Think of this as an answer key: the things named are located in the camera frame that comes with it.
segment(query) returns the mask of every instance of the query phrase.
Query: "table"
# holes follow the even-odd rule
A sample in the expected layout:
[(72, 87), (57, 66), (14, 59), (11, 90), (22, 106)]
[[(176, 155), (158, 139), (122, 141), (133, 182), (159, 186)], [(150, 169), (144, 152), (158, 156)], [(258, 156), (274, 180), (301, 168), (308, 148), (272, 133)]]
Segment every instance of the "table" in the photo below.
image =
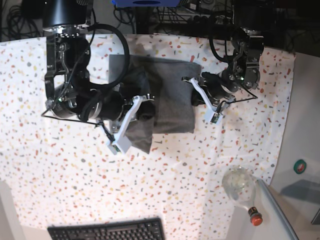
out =
[[(226, 67), (206, 39), (126, 37), (133, 55), (191, 61), (212, 73)], [(216, 47), (222, 56), (224, 47)], [(98, 35), (88, 67), (91, 80), (108, 81), (109, 55), (122, 52), (116, 37)], [(159, 216), (167, 239), (223, 239), (234, 210), (221, 186), (224, 172), (242, 165), (267, 184), (272, 179), (290, 102), (292, 54), (265, 49), (260, 88), (252, 91), (259, 100), (231, 105), (220, 125), (204, 123), (205, 107), (197, 107), (194, 133), (157, 134), (150, 155), (131, 148), (113, 156), (93, 126), (40, 117), (45, 38), (2, 43), (0, 53), (0, 179), (11, 187), (25, 226)], [(247, 97), (244, 91), (236, 95)]]

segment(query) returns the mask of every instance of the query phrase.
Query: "black keyboard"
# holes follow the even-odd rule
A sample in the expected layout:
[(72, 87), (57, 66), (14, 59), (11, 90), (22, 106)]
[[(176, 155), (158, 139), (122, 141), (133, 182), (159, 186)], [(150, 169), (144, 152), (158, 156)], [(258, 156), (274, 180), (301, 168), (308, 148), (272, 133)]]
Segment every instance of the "black keyboard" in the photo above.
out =
[(52, 240), (165, 240), (160, 218), (102, 225), (48, 227)]

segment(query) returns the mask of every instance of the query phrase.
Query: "clear plastic bottle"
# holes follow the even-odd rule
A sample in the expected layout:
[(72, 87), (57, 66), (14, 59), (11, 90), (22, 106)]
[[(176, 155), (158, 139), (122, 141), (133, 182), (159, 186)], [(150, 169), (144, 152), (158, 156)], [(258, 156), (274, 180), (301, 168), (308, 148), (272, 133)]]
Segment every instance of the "clear plastic bottle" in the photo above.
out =
[(236, 206), (248, 211), (251, 223), (254, 226), (259, 226), (263, 219), (255, 207), (256, 180), (243, 167), (234, 166), (224, 174), (222, 186)]

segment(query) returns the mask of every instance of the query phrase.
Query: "black wire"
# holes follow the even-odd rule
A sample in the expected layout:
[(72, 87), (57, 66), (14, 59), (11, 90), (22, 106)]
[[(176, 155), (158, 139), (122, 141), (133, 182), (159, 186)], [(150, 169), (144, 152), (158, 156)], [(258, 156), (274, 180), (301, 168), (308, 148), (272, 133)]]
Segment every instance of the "black wire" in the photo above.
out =
[[(95, 13), (95, 10), (92, 9), (92, 15), (93, 15), (93, 20), (94, 20), (94, 24), (97, 24), (97, 18), (96, 18), (96, 13)], [(86, 54), (87, 50), (90, 48), (91, 44), (93, 43), (94, 41), (94, 38), (95, 38), (95, 34), (96, 34), (96, 29), (93, 29), (93, 33), (92, 33), (92, 37), (91, 37), (91, 41), (89, 42), (89, 45), (86, 47), (86, 49), (83, 51), (83, 53), (80, 55), (80, 57), (77, 59), (77, 61), (75, 62), (74, 66), (73, 66), (73, 70), (71, 71), (71, 74), (66, 82), (66, 84), (64, 85), (64, 89), (61, 91), (61, 93), (59, 94), (59, 96), (57, 96), (53, 103), (51, 104), (51, 106), (45, 110), (42, 114), (41, 114), (41, 117), (45, 117), (45, 114), (49, 111), (51, 111), (55, 106), (56, 104), (58, 103), (59, 101), (59, 98), (61, 98), (67, 91), (69, 85), (71, 84), (71, 80), (72, 80), (72, 77), (74, 76), (75, 74), (75, 69), (77, 68), (79, 62), (82, 60), (82, 58), (84, 57), (84, 55)]]
[(229, 60), (227, 53), (225, 53), (224, 57), (221, 57), (221, 56), (219, 56), (219, 54), (216, 51), (215, 44), (214, 44), (214, 36), (213, 36), (213, 32), (212, 32), (212, 23), (214, 22), (214, 20), (216, 19), (217, 16), (220, 16), (223, 14), (226, 15), (226, 13), (223, 11), (216, 12), (216, 13), (213, 13), (208, 19), (208, 22), (209, 22), (209, 44), (210, 44), (210, 48), (211, 48), (211, 51), (212, 51), (214, 57), (220, 62), (227, 63)]
[[(7, 34), (3, 34), (7, 36), (9, 40), (37, 38), (42, 36), (35, 22), (32, 19), (23, 17), (22, 8), (19, 5), (10, 7), (6, 16), (6, 24), (7, 28), (3, 28), (2, 30), (7, 30)], [(22, 32), (24, 27), (29, 28), (29, 32)]]
[(301, 32), (301, 33), (297, 33), (296, 35), (292, 36), (288, 31), (286, 32), (286, 34), (290, 37), (290, 42), (285, 46), (285, 50), (288, 51), (288, 52), (292, 52), (294, 49), (295, 49), (295, 39), (300, 37), (301, 35), (304, 35), (306, 33), (308, 33), (309, 31), (306, 30), (304, 32)]
[(47, 118), (47, 119), (55, 119), (55, 120), (59, 120), (59, 121), (65, 121), (65, 122), (73, 122), (73, 123), (82, 123), (82, 124), (90, 124), (90, 125), (97, 125), (97, 123), (94, 122), (83, 122), (83, 121), (79, 121), (79, 120), (72, 120), (72, 119), (61, 119), (58, 117), (54, 117), (54, 116), (42, 116), (43, 118)]
[(108, 131), (108, 129), (106, 128), (106, 125), (104, 124), (103, 121), (101, 122), (97, 122), (97, 123), (94, 123), (94, 122), (84, 122), (84, 121), (79, 121), (79, 120), (72, 120), (72, 119), (61, 119), (61, 118), (58, 118), (58, 117), (54, 117), (54, 116), (42, 116), (43, 118), (47, 118), (47, 119), (54, 119), (54, 120), (58, 120), (58, 121), (64, 121), (64, 122), (72, 122), (72, 123), (81, 123), (81, 124), (89, 124), (89, 125), (94, 125), (95, 128), (98, 127), (98, 126), (102, 126), (104, 132), (105, 132), (105, 135), (107, 136), (107, 138), (111, 141), (111, 142), (114, 142), (115, 141), (115, 138), (114, 136)]
[(129, 50), (128, 42), (125, 36), (114, 26), (111, 26), (108, 24), (97, 23), (97, 24), (94, 24), (93, 26), (88, 27), (88, 31), (98, 30), (98, 29), (111, 31), (120, 39), (120, 42), (122, 43), (123, 51), (124, 51), (124, 63), (123, 63), (122, 71), (115, 81), (109, 84), (91, 83), (92, 88), (97, 89), (98, 91), (96, 95), (92, 99), (90, 99), (82, 109), (82, 112), (80, 114), (80, 120), (83, 122), (87, 122), (89, 120), (90, 111), (100, 101), (100, 98), (105, 96), (107, 97), (110, 96), (111, 89), (114, 88), (119, 83), (121, 83), (121, 81), (127, 75), (129, 65), (130, 65), (130, 50)]
[[(224, 10), (225, 10), (225, 12), (227, 12), (227, 4), (228, 4), (228, 0), (225, 0), (225, 4), (224, 4)], [(225, 51), (225, 56), (228, 56), (227, 37), (225, 37), (225, 39), (224, 39), (224, 51)], [(216, 112), (217, 112), (217, 113), (220, 113), (221, 108), (222, 108), (222, 105), (223, 105), (224, 103), (230, 105), (230, 104), (241, 103), (241, 102), (245, 102), (245, 101), (250, 101), (250, 100), (258, 99), (258, 97), (257, 97), (256, 95), (254, 95), (252, 92), (250, 92), (244, 85), (242, 85), (240, 82), (237, 82), (237, 77), (235, 76), (234, 72), (232, 71), (231, 64), (230, 64), (230, 61), (229, 61), (229, 58), (228, 58), (228, 57), (226, 57), (226, 62), (228, 63), (228, 68), (230, 69), (231, 74), (233, 75), (234, 80), (236, 81), (236, 83), (238, 83), (238, 85), (239, 85), (242, 89), (244, 89), (248, 94), (250, 94), (252, 97), (251, 97), (251, 98), (246, 98), (246, 99), (241, 99), (241, 100), (236, 100), (236, 101), (232, 101), (232, 102), (227, 102), (227, 101), (223, 100), (223, 101), (219, 104), (219, 106), (217, 107), (217, 109), (216, 109)]]
[(168, 7), (168, 10), (170, 10), (172, 13), (174, 13), (177, 17), (181, 18), (184, 22), (188, 23), (188, 20), (186, 20), (184, 17), (182, 17), (180, 14), (178, 14), (177, 10), (172, 10), (170, 7)]
[[(162, 18), (161, 18), (161, 15), (160, 15), (159, 7), (157, 7), (156, 10), (157, 10), (157, 13), (158, 13), (158, 18), (159, 18), (159, 26), (162, 26), (163, 23), (164, 23), (164, 19), (165, 19), (165, 11), (166, 11), (166, 8), (163, 7), (163, 10), (162, 10)], [(164, 27), (162, 28), (162, 30), (163, 30), (166, 34), (169, 34)]]
[(2, 7), (2, 14), (3, 14), (4, 11), (6, 10), (7, 4), (8, 4), (8, 0), (5, 0), (5, 2), (4, 2), (4, 4), (3, 4), (3, 7)]
[(121, 26), (121, 24), (131, 25), (132, 34), (136, 34), (136, 29), (134, 24), (134, 14), (130, 10), (131, 10), (131, 7), (119, 8), (114, 6), (113, 15), (119, 22), (116, 28), (118, 29)]
[(168, 11), (167, 11), (167, 14), (168, 14), (167, 16), (168, 16), (168, 18), (169, 18), (169, 21), (170, 21), (171, 23), (177, 24), (176, 21), (175, 21), (175, 15), (173, 15), (172, 12), (170, 13), (170, 12), (168, 12)]

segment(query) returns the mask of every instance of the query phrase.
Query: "gray towel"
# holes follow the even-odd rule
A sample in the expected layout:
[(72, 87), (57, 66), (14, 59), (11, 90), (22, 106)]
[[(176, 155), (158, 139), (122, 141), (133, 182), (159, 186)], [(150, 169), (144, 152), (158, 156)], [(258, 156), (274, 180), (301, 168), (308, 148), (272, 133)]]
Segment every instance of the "gray towel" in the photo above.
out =
[[(110, 82), (123, 67), (123, 55), (111, 55)], [(195, 129), (195, 113), (191, 105), (192, 85), (182, 77), (198, 77), (201, 66), (163, 58), (131, 56), (129, 73), (124, 84), (135, 84), (140, 95), (151, 93), (155, 97), (155, 117), (147, 121), (131, 122), (126, 136), (135, 148), (150, 152), (152, 134), (189, 133)]]

